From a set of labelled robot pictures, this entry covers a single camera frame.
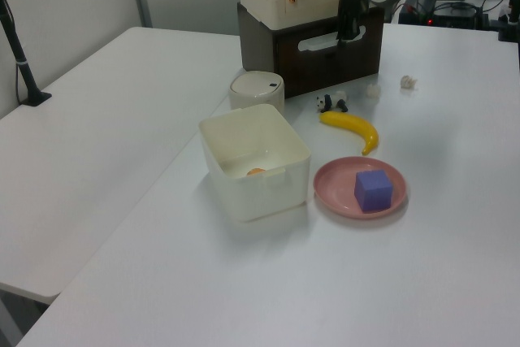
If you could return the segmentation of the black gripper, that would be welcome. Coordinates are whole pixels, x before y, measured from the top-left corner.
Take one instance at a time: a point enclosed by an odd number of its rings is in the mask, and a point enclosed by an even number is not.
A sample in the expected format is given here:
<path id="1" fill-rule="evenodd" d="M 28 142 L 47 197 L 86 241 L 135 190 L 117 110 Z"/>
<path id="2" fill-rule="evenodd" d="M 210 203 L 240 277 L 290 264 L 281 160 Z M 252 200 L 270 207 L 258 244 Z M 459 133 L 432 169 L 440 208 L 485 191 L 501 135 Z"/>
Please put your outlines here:
<path id="1" fill-rule="evenodd" d="M 360 17 L 367 13 L 367 0 L 340 0 L 337 18 L 337 45 L 342 46 L 348 39 L 354 39 L 361 33 Z"/>

